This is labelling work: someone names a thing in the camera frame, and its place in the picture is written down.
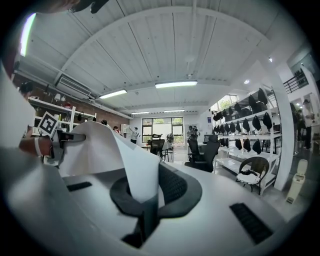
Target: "white ceiling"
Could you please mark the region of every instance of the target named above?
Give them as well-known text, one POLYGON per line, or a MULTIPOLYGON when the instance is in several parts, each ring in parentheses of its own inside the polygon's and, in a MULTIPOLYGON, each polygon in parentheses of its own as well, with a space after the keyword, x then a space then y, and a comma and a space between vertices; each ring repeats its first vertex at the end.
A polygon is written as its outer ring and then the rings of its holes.
POLYGON ((37 14, 20 70, 49 84, 64 73, 97 97, 125 88, 127 94, 99 100, 124 113, 200 111, 232 90, 231 77, 256 47, 269 44, 280 63, 300 43, 294 23, 270 0, 198 0, 194 19, 192 4, 110 0, 97 14, 37 14), (197 86, 154 87, 188 74, 197 86))

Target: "ceiling light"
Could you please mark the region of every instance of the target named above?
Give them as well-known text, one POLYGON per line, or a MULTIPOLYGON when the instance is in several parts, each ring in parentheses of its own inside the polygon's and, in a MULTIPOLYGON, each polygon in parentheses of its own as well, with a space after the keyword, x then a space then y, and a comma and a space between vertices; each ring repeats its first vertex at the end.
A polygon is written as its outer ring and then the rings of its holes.
POLYGON ((195 86, 198 81, 179 81, 179 82, 158 82, 155 84, 155 88, 177 87, 177 86, 195 86))
POLYGON ((21 51, 20 54, 25 57, 26 53, 27 53, 27 44, 28 44, 28 37, 30 34, 30 30, 31 30, 31 26, 32 23, 34 22, 36 17, 36 14, 32 14, 25 22, 24 27, 23 27, 23 31, 22 31, 22 36, 21 36, 21 51))
POLYGON ((131 113, 132 115, 139 115, 139 114, 149 114, 149 112, 136 112, 136 113, 131 113))
POLYGON ((118 90, 118 91, 111 92, 111 93, 108 93, 106 95, 100 96, 100 99, 106 99, 106 98, 110 98, 110 97, 113 97, 113 96, 117 96, 117 95, 120 95, 120 94, 126 94, 126 93, 127 93, 127 91, 125 89, 118 90))
POLYGON ((170 113, 170 112, 184 112, 185 110, 165 110, 164 113, 170 113))

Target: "black vent slot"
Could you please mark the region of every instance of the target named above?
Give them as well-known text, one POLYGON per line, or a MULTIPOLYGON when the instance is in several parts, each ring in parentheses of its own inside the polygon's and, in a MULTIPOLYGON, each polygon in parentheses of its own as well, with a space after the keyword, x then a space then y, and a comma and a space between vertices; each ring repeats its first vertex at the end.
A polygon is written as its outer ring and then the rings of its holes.
POLYGON ((256 244, 273 234, 244 203, 235 203, 230 209, 256 244))

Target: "chair seat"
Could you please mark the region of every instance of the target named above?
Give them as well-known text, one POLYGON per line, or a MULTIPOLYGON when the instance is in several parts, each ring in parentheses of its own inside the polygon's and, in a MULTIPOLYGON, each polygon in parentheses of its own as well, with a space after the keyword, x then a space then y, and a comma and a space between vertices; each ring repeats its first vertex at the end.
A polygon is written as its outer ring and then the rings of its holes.
POLYGON ((249 184, 249 185, 255 185, 255 184, 258 184, 259 181, 260 181, 260 178, 255 176, 254 174, 249 174, 249 175, 244 175, 242 173, 239 173, 237 176, 236 176, 237 180, 242 182, 242 183, 246 183, 246 184, 249 184))

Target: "white paper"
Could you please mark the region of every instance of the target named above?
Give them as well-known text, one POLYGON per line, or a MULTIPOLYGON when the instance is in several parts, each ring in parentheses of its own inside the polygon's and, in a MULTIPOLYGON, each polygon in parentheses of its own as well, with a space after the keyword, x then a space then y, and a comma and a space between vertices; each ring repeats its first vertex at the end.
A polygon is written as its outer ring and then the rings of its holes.
POLYGON ((77 125, 72 133, 86 135, 82 142, 66 143, 59 165, 61 176, 125 169, 131 195, 143 203, 158 193, 160 157, 93 121, 77 125))

